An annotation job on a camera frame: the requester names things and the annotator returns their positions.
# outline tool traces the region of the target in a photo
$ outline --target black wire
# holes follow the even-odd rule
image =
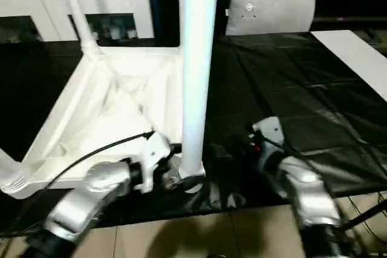
[[[56,175],[40,192],[39,194],[37,194],[37,196],[28,204],[26,205],[24,208],[22,208],[22,210],[18,213],[18,215],[16,216],[16,218],[13,220],[13,223],[11,224],[11,226],[9,227],[9,230],[8,230],[8,234],[6,234],[6,236],[11,236],[12,233],[14,232],[15,229],[17,229],[17,226],[18,226],[18,223],[20,222],[20,220],[22,218],[24,218],[24,216],[33,208],[34,205],[36,205],[42,198],[43,196],[46,194],[47,190],[50,189],[50,187],[58,181],[58,179],[64,175],[67,171],[69,171],[70,169],[72,169],[74,166],[80,164],[82,161],[85,161],[87,160],[88,158],[92,157],[93,155],[95,154],[98,154],[104,150],[107,150],[109,148],[112,148],[114,146],[117,146],[117,145],[120,145],[122,143],[126,143],[126,142],[129,142],[129,141],[132,141],[132,140],[135,140],[135,139],[138,139],[138,138],[141,138],[141,137],[145,137],[145,138],[149,138],[151,135],[153,134],[153,132],[145,132],[145,133],[141,133],[141,134],[137,134],[137,135],[134,135],[134,136],[131,136],[131,137],[127,137],[127,138],[124,138],[124,139],[121,139],[121,140],[117,140],[113,143],[110,143],[106,146],[103,146],[101,148],[98,148],[88,154],[86,154],[85,156],[79,158],[78,160],[76,160],[75,162],[73,162],[72,164],[70,164],[68,167],[66,167],[65,169],[63,169],[63,171],[61,171],[58,175]],[[7,241],[7,244],[4,246],[4,250],[2,251],[1,253],[1,256],[0,258],[5,258],[9,249],[10,249],[10,246],[11,246],[11,243],[12,243],[12,240],[13,239],[9,239]]]
[[[352,198],[349,196],[348,199],[350,200],[352,206],[354,207],[355,211],[357,212],[357,214],[362,214],[362,212],[359,210],[359,208],[357,207],[357,205],[355,204],[355,202],[352,200]],[[364,221],[363,222],[367,232],[375,238],[375,240],[379,241],[380,243],[383,243],[383,244],[387,244],[387,241],[386,240],[383,240],[382,238],[378,237],[378,235],[375,234],[375,232],[372,231],[371,227],[367,224],[367,221]]]

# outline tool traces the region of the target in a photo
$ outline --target white pillow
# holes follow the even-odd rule
[[[231,0],[226,36],[308,31],[316,0]]]

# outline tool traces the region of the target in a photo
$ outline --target white cabinet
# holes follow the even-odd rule
[[[60,40],[42,0],[0,0],[0,43],[39,40]]]
[[[79,0],[98,39],[152,38],[149,0]],[[61,40],[77,40],[66,0],[43,0]]]
[[[149,0],[79,1],[98,39],[154,37]],[[77,39],[66,0],[0,0],[0,43]]]

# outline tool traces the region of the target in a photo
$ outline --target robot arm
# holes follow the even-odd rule
[[[289,200],[305,256],[351,257],[351,241],[340,228],[338,208],[322,177],[304,160],[287,155],[273,143],[262,142],[263,136],[283,145],[284,136],[278,118],[267,118],[254,124],[252,129],[250,145],[259,146],[262,152],[256,168],[281,197]]]
[[[155,170],[172,154],[167,139],[156,132],[147,140],[139,162],[127,158],[93,166],[51,211],[44,230],[27,239],[29,247],[21,257],[71,257],[106,206],[132,189],[153,190]]]

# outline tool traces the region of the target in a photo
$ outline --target tile floor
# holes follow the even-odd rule
[[[360,211],[377,203],[377,194],[353,197]],[[339,199],[349,217],[356,215],[347,198]],[[383,213],[368,221],[387,240],[387,218]],[[370,251],[386,250],[365,230],[357,227]],[[15,239],[7,258],[17,257],[25,244]],[[208,254],[228,258],[282,258],[304,254],[289,206],[240,210],[169,221],[148,222],[91,231],[75,258],[206,258]]]

